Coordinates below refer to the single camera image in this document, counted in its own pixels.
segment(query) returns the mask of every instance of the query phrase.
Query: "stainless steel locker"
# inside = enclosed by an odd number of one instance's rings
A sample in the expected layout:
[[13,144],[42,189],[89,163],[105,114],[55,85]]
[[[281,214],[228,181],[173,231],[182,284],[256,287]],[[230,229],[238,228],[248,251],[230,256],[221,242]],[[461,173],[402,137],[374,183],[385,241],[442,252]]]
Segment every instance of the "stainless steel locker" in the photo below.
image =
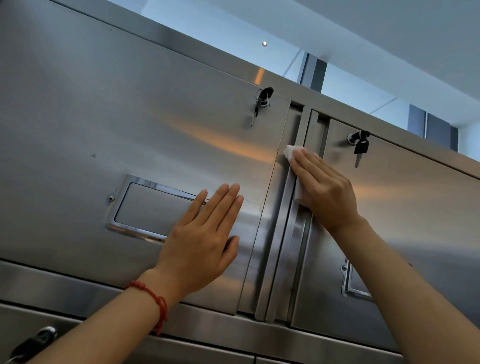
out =
[[[80,323],[78,320],[0,304],[0,363],[12,350],[44,327],[54,327],[59,336]],[[209,348],[189,342],[148,336],[126,364],[253,364],[252,355]]]
[[238,182],[239,256],[186,299],[235,313],[290,101],[274,94],[251,128],[258,86],[47,0],[0,2],[0,49],[0,258],[123,287],[161,249],[105,229],[128,175],[149,185],[121,222],[157,235],[188,199],[155,186]]
[[[480,181],[375,136],[356,169],[345,143],[355,131],[331,120],[325,160],[352,181],[359,212],[377,233],[480,326]],[[354,267],[315,221],[291,325],[398,350]]]

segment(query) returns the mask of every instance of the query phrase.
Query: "paper towel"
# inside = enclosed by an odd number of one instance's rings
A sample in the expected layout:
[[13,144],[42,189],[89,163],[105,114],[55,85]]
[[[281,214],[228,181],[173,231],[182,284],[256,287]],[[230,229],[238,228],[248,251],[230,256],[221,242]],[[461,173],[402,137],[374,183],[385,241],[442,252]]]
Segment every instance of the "paper towel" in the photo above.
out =
[[[283,151],[283,154],[285,157],[288,159],[290,162],[293,159],[293,151],[297,149],[303,149],[302,146],[287,146],[285,150]],[[305,205],[305,202],[303,201],[303,186],[300,182],[300,180],[297,178],[297,182],[295,183],[295,194],[293,196],[293,200],[300,205]]]

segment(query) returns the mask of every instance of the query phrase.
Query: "red bracelet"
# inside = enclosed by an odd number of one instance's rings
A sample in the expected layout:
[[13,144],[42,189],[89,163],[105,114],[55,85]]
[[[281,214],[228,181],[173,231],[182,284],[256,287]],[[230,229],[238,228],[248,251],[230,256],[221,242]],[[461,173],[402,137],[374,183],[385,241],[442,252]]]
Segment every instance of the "red bracelet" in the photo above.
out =
[[145,286],[145,283],[141,283],[139,280],[134,280],[125,289],[128,289],[130,287],[134,287],[141,291],[147,292],[150,296],[153,297],[156,304],[158,304],[158,306],[160,307],[160,319],[158,321],[158,324],[154,327],[154,330],[156,330],[157,336],[159,336],[162,332],[163,323],[165,321],[168,321],[167,301],[165,301],[165,298],[157,296],[155,293],[153,293],[152,290],[148,289],[147,286]]

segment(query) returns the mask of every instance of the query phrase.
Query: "left hand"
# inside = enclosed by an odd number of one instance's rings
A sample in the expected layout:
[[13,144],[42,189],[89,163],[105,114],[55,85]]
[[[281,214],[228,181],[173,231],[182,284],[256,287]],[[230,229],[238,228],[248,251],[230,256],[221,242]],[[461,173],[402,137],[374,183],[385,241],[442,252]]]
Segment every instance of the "left hand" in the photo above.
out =
[[224,184],[203,209],[207,191],[200,192],[166,239],[156,267],[140,278],[157,277],[167,286],[169,305],[214,281],[237,257],[240,238],[229,235],[243,204],[239,191],[237,183]]

